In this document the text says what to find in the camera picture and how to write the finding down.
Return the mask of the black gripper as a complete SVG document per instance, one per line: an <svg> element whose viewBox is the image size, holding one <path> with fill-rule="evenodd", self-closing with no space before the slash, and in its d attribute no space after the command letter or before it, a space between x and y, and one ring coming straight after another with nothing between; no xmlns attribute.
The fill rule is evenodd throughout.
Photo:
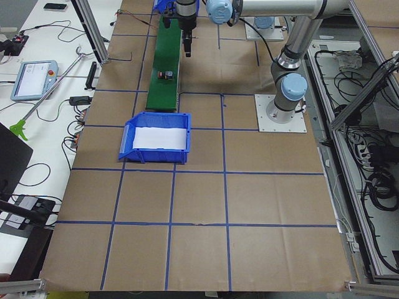
<svg viewBox="0 0 399 299"><path fill-rule="evenodd" d="M196 27L197 12L197 0L176 1L176 13L179 27L183 31L183 47L186 57L191 57L192 30Z"/></svg>

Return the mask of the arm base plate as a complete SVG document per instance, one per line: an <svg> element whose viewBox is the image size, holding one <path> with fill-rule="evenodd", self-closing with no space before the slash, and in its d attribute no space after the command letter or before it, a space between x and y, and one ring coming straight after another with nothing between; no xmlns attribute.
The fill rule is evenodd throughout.
<svg viewBox="0 0 399 299"><path fill-rule="evenodd" d="M283 32L287 27L281 25L278 17L245 17L247 40L261 40L263 37L267 42L283 41Z"/></svg>
<svg viewBox="0 0 399 299"><path fill-rule="evenodd" d="M258 128L261 133L307 133L304 113L300 104L291 112L279 110L274 104L275 95L255 94Z"/></svg>

